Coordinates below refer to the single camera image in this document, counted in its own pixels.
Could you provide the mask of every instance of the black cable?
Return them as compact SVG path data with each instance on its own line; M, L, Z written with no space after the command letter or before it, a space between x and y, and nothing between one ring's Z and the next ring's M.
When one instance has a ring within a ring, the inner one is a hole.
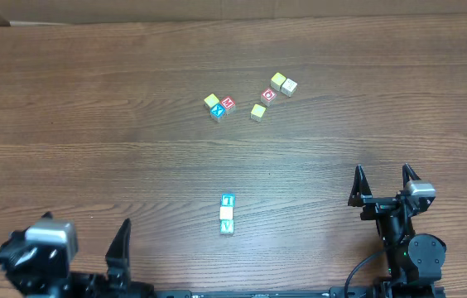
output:
M368 262L376 259L377 257L384 254L385 252L387 252L387 251L389 251L389 250L391 250L393 248L396 248L397 245L399 245L399 243L405 238L405 236L407 234L406 231L408 230L408 217L407 217L407 208L405 207L404 204L402 205L402 212L403 212L403 216L404 216L404 224L402 226L402 232L401 232L401 236L399 236L399 239L395 243L393 243L392 245L390 245L388 247L385 247L382 251L376 252L373 255L371 255L369 257L366 257L362 262L360 262L357 266L355 266L355 268L348 275L348 278L346 279L346 283L344 284L344 298L349 298L348 289L349 289L349 283L351 282L351 278L353 278L353 275L355 273L357 273L357 271L362 266L364 266Z

